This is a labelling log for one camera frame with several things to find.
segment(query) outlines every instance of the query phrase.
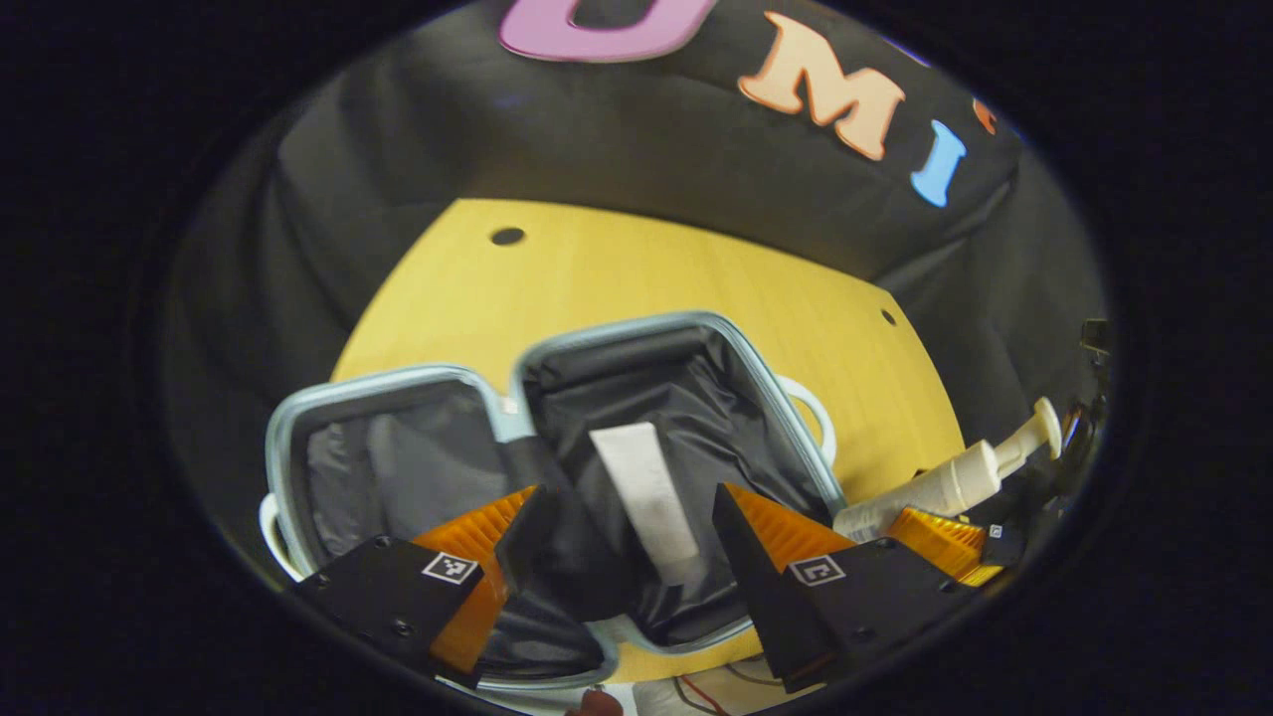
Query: black fabric backdrop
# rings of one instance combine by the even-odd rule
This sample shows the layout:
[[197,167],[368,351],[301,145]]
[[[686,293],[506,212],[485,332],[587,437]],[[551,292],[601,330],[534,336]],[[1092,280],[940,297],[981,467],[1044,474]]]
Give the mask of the black fabric backdrop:
[[[306,94],[239,150],[181,240],[159,347],[174,447],[214,519],[276,576],[256,526],[269,413],[327,380],[456,197],[672,219],[875,282],[914,324],[967,442],[1007,437],[1039,395],[1058,410],[1087,396],[1078,329],[1105,315],[1091,238],[1011,121],[981,127],[966,87],[805,1],[722,1],[684,50],[619,65],[513,55],[498,42],[508,5],[453,10]],[[647,5],[584,3],[578,20],[622,25]],[[738,92],[774,39],[765,9],[824,33],[845,71],[903,87],[881,162]],[[909,180],[932,118],[969,153],[945,208]]]
[[[1113,266],[1124,409],[1092,508],[1072,515],[1046,571],[941,651],[817,712],[1267,711],[1255,587],[1273,433],[1248,419],[1263,418],[1269,364],[1273,201],[1263,115],[1246,110],[1263,87],[1263,6],[847,5],[1017,116],[1078,189]],[[5,377],[24,419],[8,433],[0,710],[451,712],[270,599],[207,527],[153,389],[153,289],[182,233],[159,218],[183,217],[300,83],[421,8],[137,1],[6,17],[15,141],[0,206],[18,364]],[[260,400],[223,389],[201,389],[211,409]],[[236,454],[213,452],[233,478]]]

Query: white tube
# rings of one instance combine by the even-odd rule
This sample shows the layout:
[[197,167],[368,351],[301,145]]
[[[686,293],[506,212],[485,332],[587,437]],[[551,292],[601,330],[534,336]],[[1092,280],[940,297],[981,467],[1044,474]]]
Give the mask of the white tube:
[[1060,456],[1060,420],[1051,403],[1040,397],[1034,417],[998,447],[979,441],[909,483],[841,510],[834,529],[861,543],[878,539],[906,507],[953,517],[999,492],[1003,478],[1044,445],[1053,460]]
[[636,538],[666,585],[684,585],[705,573],[699,543],[667,470],[652,423],[591,431]]

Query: pink letter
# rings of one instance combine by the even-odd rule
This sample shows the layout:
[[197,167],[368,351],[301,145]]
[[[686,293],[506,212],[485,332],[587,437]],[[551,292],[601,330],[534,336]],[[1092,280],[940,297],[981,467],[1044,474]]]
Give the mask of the pink letter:
[[642,22],[621,29],[574,24],[579,0],[517,0],[504,15],[507,50],[566,62],[631,62],[676,52],[703,25],[715,0],[654,0]]
[[825,126],[849,111],[835,122],[835,134],[863,155],[882,159],[883,136],[906,93],[871,68],[845,76],[825,37],[778,13],[765,17],[778,25],[778,37],[765,66],[755,76],[740,78],[738,89],[770,110],[794,115],[805,108],[796,94],[803,82],[815,124]]

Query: bag handle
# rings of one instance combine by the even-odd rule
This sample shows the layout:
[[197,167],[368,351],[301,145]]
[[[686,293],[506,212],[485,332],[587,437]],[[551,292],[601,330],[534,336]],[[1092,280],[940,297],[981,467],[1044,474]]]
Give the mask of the bag handle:
[[300,569],[297,569],[295,564],[292,563],[288,548],[283,544],[283,536],[279,535],[279,501],[274,497],[272,492],[261,499],[261,507],[257,510],[256,516],[261,524],[261,536],[265,538],[265,545],[270,548],[274,561],[279,563],[279,567],[283,567],[283,571],[289,577],[298,582],[303,581],[304,577],[300,575]]
[[817,427],[822,433],[822,459],[826,460],[826,466],[830,468],[835,464],[835,426],[831,424],[831,414],[826,412],[822,406],[822,401],[813,395],[807,387],[801,383],[788,378],[787,376],[775,376],[778,378],[778,385],[782,386],[783,391],[793,400],[799,400],[808,406],[810,412],[813,413],[813,418],[817,419]]

